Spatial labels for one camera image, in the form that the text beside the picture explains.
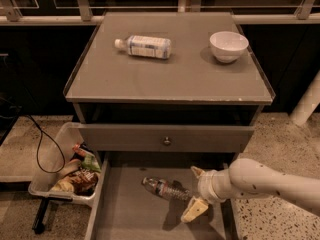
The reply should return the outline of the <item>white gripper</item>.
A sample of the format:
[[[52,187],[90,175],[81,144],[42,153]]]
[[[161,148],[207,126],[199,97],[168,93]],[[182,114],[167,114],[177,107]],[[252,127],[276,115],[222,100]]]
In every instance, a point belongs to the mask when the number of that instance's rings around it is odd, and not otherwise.
[[[204,171],[201,168],[192,166],[191,171],[198,179],[198,192],[203,199],[200,197],[192,197],[190,199],[181,216],[183,223],[192,222],[199,217],[208,209],[209,204],[225,202],[231,196],[231,183],[227,169]]]

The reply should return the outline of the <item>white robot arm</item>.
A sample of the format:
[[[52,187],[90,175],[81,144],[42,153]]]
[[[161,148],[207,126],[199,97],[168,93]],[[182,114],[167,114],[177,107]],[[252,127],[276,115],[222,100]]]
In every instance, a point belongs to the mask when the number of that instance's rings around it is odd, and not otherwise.
[[[243,155],[237,156],[227,169],[203,170],[192,166],[191,170],[198,180],[198,195],[190,199],[181,216],[184,223],[195,220],[215,203],[269,196],[320,215],[319,179],[279,172]]]

